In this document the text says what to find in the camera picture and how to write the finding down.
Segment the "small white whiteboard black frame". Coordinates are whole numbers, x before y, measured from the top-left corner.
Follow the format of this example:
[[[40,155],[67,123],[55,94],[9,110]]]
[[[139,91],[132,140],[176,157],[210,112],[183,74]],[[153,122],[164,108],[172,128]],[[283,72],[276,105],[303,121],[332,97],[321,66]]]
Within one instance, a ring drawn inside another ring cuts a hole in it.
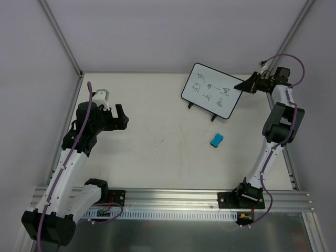
[[[215,118],[227,120],[242,94],[235,86],[242,82],[239,78],[197,62],[189,74],[181,98],[210,112]]]

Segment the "blue whiteboard eraser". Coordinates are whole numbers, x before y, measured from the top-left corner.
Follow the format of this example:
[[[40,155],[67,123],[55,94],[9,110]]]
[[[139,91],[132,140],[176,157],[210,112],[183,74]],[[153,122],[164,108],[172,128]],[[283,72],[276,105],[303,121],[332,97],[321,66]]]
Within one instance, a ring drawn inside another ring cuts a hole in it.
[[[217,133],[215,134],[214,138],[210,141],[210,145],[214,148],[219,147],[220,143],[223,141],[224,136]]]

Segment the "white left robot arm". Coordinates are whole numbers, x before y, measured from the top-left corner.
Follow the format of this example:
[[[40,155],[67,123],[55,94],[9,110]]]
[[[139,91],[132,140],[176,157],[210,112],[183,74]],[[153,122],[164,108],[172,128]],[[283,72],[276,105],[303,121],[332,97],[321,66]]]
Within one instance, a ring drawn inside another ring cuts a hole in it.
[[[87,162],[103,131],[125,130],[129,118],[121,104],[116,104],[117,117],[111,108],[99,102],[82,102],[76,118],[64,136],[59,163],[42,199],[32,211],[24,211],[21,221],[27,234],[38,247],[42,242],[67,246],[72,240],[79,220],[92,206],[123,209],[124,197],[114,195],[107,181],[88,179],[80,193],[70,200],[75,179]]]

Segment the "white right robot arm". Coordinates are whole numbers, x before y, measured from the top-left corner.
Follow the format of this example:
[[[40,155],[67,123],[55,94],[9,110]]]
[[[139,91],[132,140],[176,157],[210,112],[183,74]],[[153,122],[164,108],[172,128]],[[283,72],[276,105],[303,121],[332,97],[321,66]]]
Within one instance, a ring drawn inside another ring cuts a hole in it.
[[[252,94],[257,91],[268,93],[276,101],[262,129],[264,141],[252,170],[224,199],[230,208],[265,207],[266,177],[278,154],[294,140],[305,114],[304,109],[294,102],[289,76],[290,69],[278,67],[271,77],[264,78],[262,73],[254,72],[234,87]]]

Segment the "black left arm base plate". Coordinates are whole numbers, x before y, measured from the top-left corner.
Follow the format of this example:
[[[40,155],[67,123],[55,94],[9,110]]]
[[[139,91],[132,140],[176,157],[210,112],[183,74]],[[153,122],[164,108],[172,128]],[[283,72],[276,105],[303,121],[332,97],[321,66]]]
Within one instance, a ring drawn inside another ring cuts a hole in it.
[[[125,190],[109,190],[108,203],[117,203],[124,207],[125,204]]]

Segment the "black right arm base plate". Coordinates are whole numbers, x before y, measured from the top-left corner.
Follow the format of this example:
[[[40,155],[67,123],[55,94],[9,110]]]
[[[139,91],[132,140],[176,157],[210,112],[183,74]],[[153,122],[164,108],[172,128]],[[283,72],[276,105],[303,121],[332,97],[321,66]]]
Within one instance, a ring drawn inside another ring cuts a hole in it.
[[[217,201],[220,209],[265,209],[264,199],[255,201],[244,196],[236,196],[233,192],[218,192]]]

